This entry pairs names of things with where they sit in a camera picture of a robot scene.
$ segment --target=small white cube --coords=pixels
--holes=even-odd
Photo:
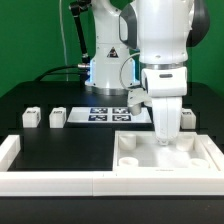
[[[196,128],[196,116],[191,109],[182,109],[180,126],[182,129]]]
[[[41,120],[39,107],[28,107],[23,116],[24,128],[36,128]]]
[[[54,108],[49,115],[50,128],[63,128],[66,122],[66,108]]]

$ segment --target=table surface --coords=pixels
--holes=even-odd
[[[60,106],[67,108],[68,115],[74,106],[125,107],[126,102],[127,96],[85,92],[77,82],[17,85],[0,98],[0,141],[9,134],[23,139],[22,151],[9,171],[111,170],[115,130],[153,130],[152,125],[66,124],[56,130],[49,128],[49,114]],[[41,108],[40,125],[23,129],[22,114],[33,106]],[[188,83],[183,107],[196,114],[196,132],[208,134],[224,151],[224,100],[203,84]],[[52,152],[55,157],[50,162]],[[74,153],[75,161],[70,160]],[[223,223],[223,208],[222,196],[0,198],[1,223]]]

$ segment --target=green wall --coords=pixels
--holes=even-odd
[[[123,8],[131,0],[111,0]],[[68,10],[71,0],[63,0],[68,64],[80,62],[74,21]],[[224,1],[206,0],[211,28],[200,45],[189,49],[189,79],[208,84],[224,96]],[[82,15],[88,51],[95,52],[92,13]],[[0,5],[0,96],[44,71],[64,65],[59,23],[59,0],[1,0]],[[53,77],[51,80],[65,80]]]

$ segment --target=white plastic tray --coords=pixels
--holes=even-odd
[[[119,138],[122,136],[136,136],[136,148],[133,150],[121,149]],[[160,146],[156,140],[154,132],[148,131],[116,131],[114,145],[113,170],[124,170],[124,166],[119,166],[119,160],[130,158],[138,161],[138,167],[126,166],[126,169],[145,170],[189,170],[192,160],[206,161],[209,170],[218,170],[216,163],[210,157],[208,151],[203,145],[200,137],[194,132],[179,133],[181,136],[192,136],[194,139],[193,149],[190,151],[180,151],[177,146],[177,140],[171,142],[168,146]]]
[[[153,133],[136,134],[142,137],[137,140],[139,151],[140,143],[147,145],[149,139],[153,140]],[[198,146],[200,149],[198,153],[189,153],[188,157],[208,159],[210,168],[186,168],[184,161],[181,165],[175,162],[172,163],[175,166],[171,166],[173,160],[170,159],[163,167],[142,157],[146,163],[140,162],[137,168],[121,169],[117,165],[117,156],[123,155],[115,151],[114,171],[109,172],[7,172],[20,151],[20,137],[8,136],[0,146],[0,196],[224,195],[222,152],[208,136],[195,135],[195,138],[195,149]],[[119,150],[116,139],[115,149]]]

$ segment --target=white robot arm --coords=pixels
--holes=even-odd
[[[143,89],[130,92],[128,106],[137,114],[136,105],[151,100],[155,132],[162,145],[180,129],[182,96],[187,93],[186,43],[193,17],[194,0],[136,0],[120,15],[120,37],[140,50],[142,67]]]

